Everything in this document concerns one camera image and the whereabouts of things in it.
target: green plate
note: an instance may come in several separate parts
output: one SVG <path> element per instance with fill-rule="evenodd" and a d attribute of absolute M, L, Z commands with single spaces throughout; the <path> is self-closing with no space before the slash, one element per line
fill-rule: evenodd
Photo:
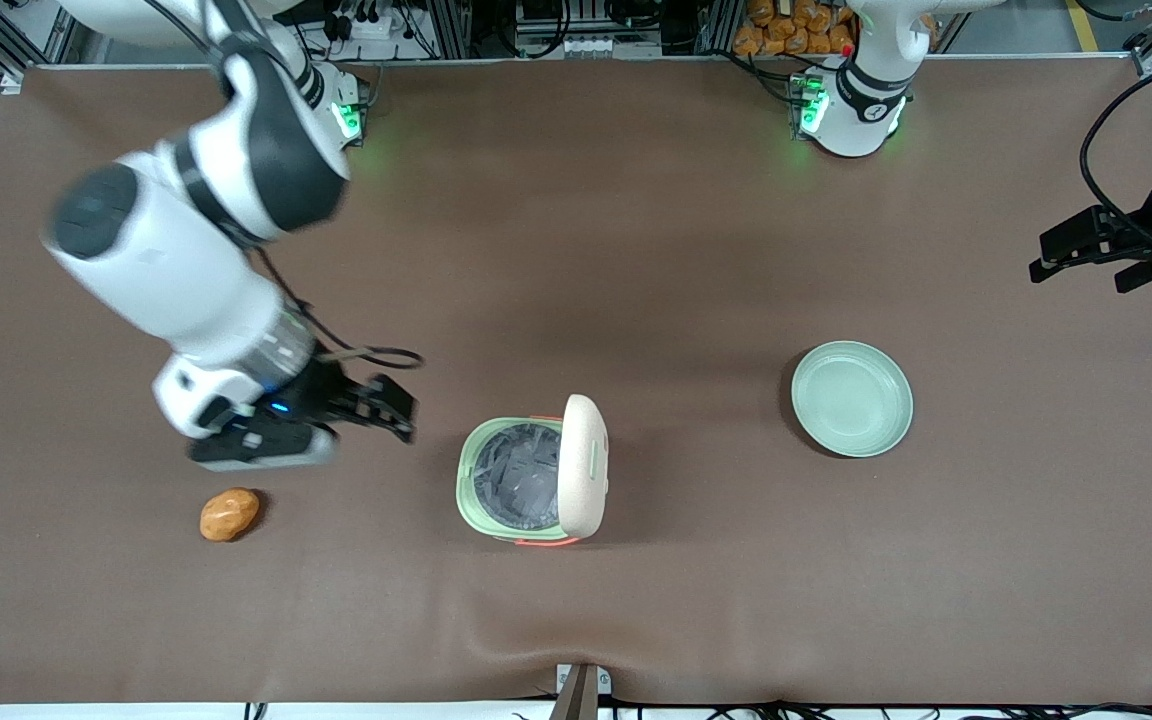
<path fill-rule="evenodd" d="M 794 370 L 790 393 L 809 435 L 847 457 L 890 450 L 914 420 L 914 392 L 905 373 L 863 342 L 827 342 L 808 353 Z"/>

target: brown mat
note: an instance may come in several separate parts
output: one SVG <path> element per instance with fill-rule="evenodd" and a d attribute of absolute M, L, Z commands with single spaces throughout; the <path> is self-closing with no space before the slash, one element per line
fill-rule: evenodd
<path fill-rule="evenodd" d="M 511 697 L 573 660 L 637 702 L 1152 702 L 1152 288 L 1025 272 L 1132 78 L 933 61 L 844 161 L 727 63 L 394 70 L 348 204 L 274 256 L 339 333 L 430 357 L 419 441 L 213 475 L 150 395 L 168 348 L 36 236 L 62 183 L 219 97 L 29 73 L 0 101 L 0 702 Z M 1093 161 L 1134 209 L 1152 88 Z M 914 384 L 886 456 L 799 439 L 788 377 L 836 338 Z M 462 439 L 571 392 L 612 432 L 602 531 L 477 536 Z M 230 484 L 275 506 L 214 546 L 197 511 Z"/>

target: trash can lid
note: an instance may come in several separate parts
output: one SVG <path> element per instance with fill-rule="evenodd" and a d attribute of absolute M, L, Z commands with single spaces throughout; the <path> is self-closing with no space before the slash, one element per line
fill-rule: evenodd
<path fill-rule="evenodd" d="M 573 395 L 558 447 L 558 526 L 573 538 L 589 538 L 602 523 L 605 500 L 607 425 L 593 400 Z"/>

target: black cable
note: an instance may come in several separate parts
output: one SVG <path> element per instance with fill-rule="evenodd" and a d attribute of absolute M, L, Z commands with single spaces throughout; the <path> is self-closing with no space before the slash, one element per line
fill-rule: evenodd
<path fill-rule="evenodd" d="M 752 65 L 753 62 L 755 62 L 753 59 L 750 59 L 750 65 Z M 786 105 L 795 104 L 794 99 L 790 96 L 781 94 L 781 91 L 778 91 L 776 88 L 773 88 L 771 85 L 772 81 L 763 77 L 761 73 L 755 73 L 755 77 L 758 78 L 758 85 L 763 85 L 763 90 L 767 91 L 767 94 L 775 97 L 778 100 L 785 103 Z"/>
<path fill-rule="evenodd" d="M 1123 15 L 1111 15 L 1108 13 L 1101 13 L 1101 10 L 1097 10 L 1097 8 L 1092 8 L 1091 5 L 1087 5 L 1087 1 L 1085 0 L 1074 0 L 1074 3 L 1078 5 L 1079 8 L 1082 8 L 1083 12 L 1086 13 L 1087 15 L 1092 15 L 1093 18 L 1108 20 L 1108 22 L 1111 23 L 1121 23 L 1123 22 L 1123 20 L 1126 20 Z"/>
<path fill-rule="evenodd" d="M 183 32 L 184 36 L 189 38 L 189 41 L 192 41 L 194 46 L 197 47 L 202 54 L 211 55 L 211 46 L 203 41 L 202 38 L 198 37 L 198 33 L 194 32 L 194 30 L 184 24 L 182 20 L 175 17 L 175 15 L 172 14 L 172 10 L 164 8 L 162 3 L 159 3 L 159 0 L 145 0 L 145 5 L 150 6 L 150 8 L 154 8 L 160 15 L 167 18 L 169 23 L 179 29 L 180 32 Z"/>
<path fill-rule="evenodd" d="M 314 325 L 317 331 L 325 334 L 329 341 L 335 343 L 342 353 L 329 354 L 328 357 L 333 357 L 335 361 L 366 361 L 372 365 L 380 365 L 381 367 L 388 367 L 393 370 L 417 370 L 425 366 L 425 357 L 420 356 L 419 353 L 414 353 L 411 350 L 404 350 L 402 347 L 387 347 L 387 346 L 371 346 L 364 344 L 361 347 L 355 347 L 348 342 L 340 340 L 340 336 L 332 332 L 332 328 L 326 327 L 323 320 L 319 320 L 314 314 L 314 305 L 310 302 L 302 300 L 301 296 L 296 295 L 296 291 L 291 289 L 291 286 L 287 283 L 287 278 L 283 278 L 283 273 L 278 272 L 274 266 L 274 262 L 270 259 L 270 252 L 264 249 L 264 247 L 253 247 L 257 258 L 260 258 L 262 265 L 265 265 L 265 270 L 268 271 L 270 276 L 274 278 L 274 283 L 278 285 L 279 290 L 283 291 L 283 295 L 296 305 L 301 314 L 305 316 L 305 319 L 311 325 Z M 402 357 L 407 361 L 406 363 L 396 363 L 393 359 L 385 359 L 384 357 Z"/>
<path fill-rule="evenodd" d="M 573 26 L 571 8 L 568 8 L 567 3 L 568 0 L 558 0 L 558 22 L 554 23 L 554 37 L 550 40 L 550 45 L 545 47 L 545 50 L 541 50 L 540 53 L 529 55 L 524 50 L 518 50 L 513 41 L 508 40 L 505 33 L 505 26 L 500 23 L 500 17 L 503 15 L 500 9 L 505 6 L 513 6 L 513 0 L 500 1 L 500 3 L 497 5 L 497 39 L 500 40 L 500 45 L 502 45 L 503 48 L 515 58 L 539 60 L 540 58 L 553 53 L 554 50 L 558 50 L 559 45 L 563 44 L 563 40 L 567 40 L 567 31 L 570 31 Z"/>
<path fill-rule="evenodd" d="M 411 5 L 407 3 L 407 0 L 397 0 L 394 3 L 397 8 L 397 14 L 402 15 L 403 22 L 412 31 L 412 38 L 416 40 L 416 45 L 420 45 L 420 50 L 425 51 L 430 60 L 437 60 L 438 53 L 434 53 L 434 44 L 425 37 L 425 32 L 420 29 L 420 23 L 416 22 L 415 13 L 412 13 Z"/>
<path fill-rule="evenodd" d="M 619 26 L 626 26 L 628 29 L 646 29 L 659 26 L 660 15 L 664 13 L 664 3 L 653 3 L 655 8 L 650 15 L 641 15 L 635 17 L 635 15 L 622 13 L 617 7 L 621 0 L 602 0 L 602 13 L 616 23 Z"/>
<path fill-rule="evenodd" d="M 306 55 L 309 55 L 310 58 L 312 58 L 314 55 L 314 51 L 316 51 L 316 53 L 320 53 L 321 55 L 324 55 L 324 58 L 326 58 L 328 55 L 328 51 L 326 51 L 324 47 L 321 47 L 320 45 L 317 45 L 317 44 L 314 45 L 314 51 L 310 51 L 310 41 L 306 40 L 306 38 L 305 38 L 305 31 L 303 31 L 303 29 L 301 29 L 301 23 L 296 23 L 296 24 L 294 24 L 294 26 L 296 26 L 296 35 L 301 37 L 301 47 L 303 50 L 305 50 L 305 54 Z"/>
<path fill-rule="evenodd" d="M 1114 200 L 1111 200 L 1111 197 L 1101 190 L 1100 184 L 1098 184 L 1096 179 L 1092 177 L 1092 169 L 1087 165 L 1087 151 L 1092 147 L 1092 141 L 1096 138 L 1096 134 L 1101 131 L 1105 120 L 1111 119 L 1111 114 L 1114 113 L 1114 109 L 1119 108 L 1119 105 L 1123 104 L 1128 97 L 1137 94 L 1137 91 L 1139 91 L 1140 88 L 1149 85 L 1149 83 L 1152 83 L 1152 73 L 1147 74 L 1147 76 L 1144 76 L 1143 78 L 1139 78 L 1138 81 L 1135 81 L 1131 88 L 1127 88 L 1123 92 L 1120 92 L 1120 94 L 1115 97 L 1114 101 L 1108 104 L 1108 106 L 1101 111 L 1100 116 L 1096 119 L 1094 123 L 1092 123 L 1092 128 L 1087 129 L 1087 137 L 1083 138 L 1083 146 L 1078 150 L 1078 168 L 1079 172 L 1083 173 L 1083 182 L 1087 183 L 1087 190 L 1092 191 L 1096 199 L 1100 202 L 1100 204 L 1105 206 L 1112 215 L 1119 219 L 1121 223 L 1132 229 L 1132 232 L 1138 233 L 1139 236 L 1144 237 L 1144 240 L 1149 243 L 1152 243 L 1152 232 L 1147 232 L 1147 229 L 1142 227 L 1142 225 L 1135 222 L 1135 220 L 1129 218 Z"/>
<path fill-rule="evenodd" d="M 790 78 L 790 76 L 787 76 L 787 74 L 785 73 L 773 73 L 771 70 L 764 70 L 763 68 L 759 68 L 758 65 L 755 65 L 753 59 L 746 61 L 744 58 L 741 58 L 741 55 L 732 53 L 730 50 L 704 50 L 702 51 L 700 55 L 719 55 L 722 58 L 727 58 L 728 60 L 732 60 L 732 62 L 735 63 L 737 68 L 745 70 L 745 73 L 759 74 L 759 76 L 763 76 L 768 79 L 788 81 Z M 810 67 L 827 70 L 827 73 L 838 71 L 838 68 L 829 68 L 827 67 L 827 65 L 817 63 L 817 61 L 809 58 L 804 58 L 803 55 L 776 55 L 776 58 L 788 58 L 790 60 L 797 60 L 803 65 L 810 65 Z"/>

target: trash can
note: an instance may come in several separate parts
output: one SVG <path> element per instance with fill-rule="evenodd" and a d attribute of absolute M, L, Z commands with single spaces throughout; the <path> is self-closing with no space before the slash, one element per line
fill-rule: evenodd
<path fill-rule="evenodd" d="M 456 503 L 470 528 L 520 546 L 554 547 L 598 530 L 607 497 L 607 425 L 594 401 L 563 418 L 486 420 L 465 440 Z"/>

